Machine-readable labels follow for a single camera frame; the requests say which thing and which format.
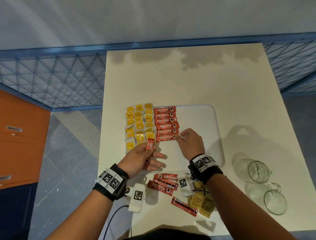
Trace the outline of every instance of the white device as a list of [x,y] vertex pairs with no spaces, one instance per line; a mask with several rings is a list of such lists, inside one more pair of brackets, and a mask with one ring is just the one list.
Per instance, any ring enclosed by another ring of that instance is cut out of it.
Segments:
[[181,193],[184,197],[188,197],[193,195],[193,182],[194,180],[191,179],[191,174],[190,173],[179,173],[178,176],[178,181],[180,185],[180,190]]
[[134,187],[126,187],[125,195],[131,197],[130,206],[128,211],[140,213],[145,198],[146,185],[135,183]]

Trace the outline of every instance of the wrist strap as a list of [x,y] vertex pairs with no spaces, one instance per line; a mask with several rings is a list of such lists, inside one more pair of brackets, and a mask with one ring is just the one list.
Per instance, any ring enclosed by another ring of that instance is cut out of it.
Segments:
[[125,187],[128,178],[128,174],[114,164],[110,169],[105,169],[94,181],[95,186],[93,189],[97,190],[113,202],[125,195]]
[[192,176],[204,184],[216,173],[223,174],[216,161],[206,154],[196,155],[188,166]]

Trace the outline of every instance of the person's right hand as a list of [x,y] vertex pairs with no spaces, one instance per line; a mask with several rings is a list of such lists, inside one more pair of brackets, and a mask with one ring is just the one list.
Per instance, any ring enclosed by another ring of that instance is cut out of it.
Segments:
[[183,156],[189,161],[196,155],[205,153],[202,137],[191,128],[183,130],[180,135],[177,134],[176,140]]

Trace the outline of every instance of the glass cup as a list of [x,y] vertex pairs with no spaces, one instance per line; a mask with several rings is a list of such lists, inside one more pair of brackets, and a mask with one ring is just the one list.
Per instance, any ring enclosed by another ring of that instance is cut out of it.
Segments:
[[246,191],[248,197],[268,213],[282,215],[288,203],[281,193],[281,186],[271,182],[265,184],[252,184]]
[[239,179],[249,183],[265,183],[272,174],[267,165],[250,158],[237,160],[234,172]]

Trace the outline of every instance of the tabletop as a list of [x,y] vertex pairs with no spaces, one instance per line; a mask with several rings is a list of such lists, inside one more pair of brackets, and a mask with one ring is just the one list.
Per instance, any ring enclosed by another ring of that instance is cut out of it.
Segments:
[[[272,217],[289,231],[316,229],[316,191],[262,44],[108,51],[99,174],[125,155],[125,107],[148,102],[212,105],[224,174],[244,191],[233,159],[246,155],[264,162],[273,171],[269,181],[282,186],[288,202],[285,214]],[[229,234],[218,212],[202,224],[169,207],[170,217],[159,216],[166,202],[163,193],[154,204],[144,201],[142,212],[133,214],[133,236],[162,224]]]

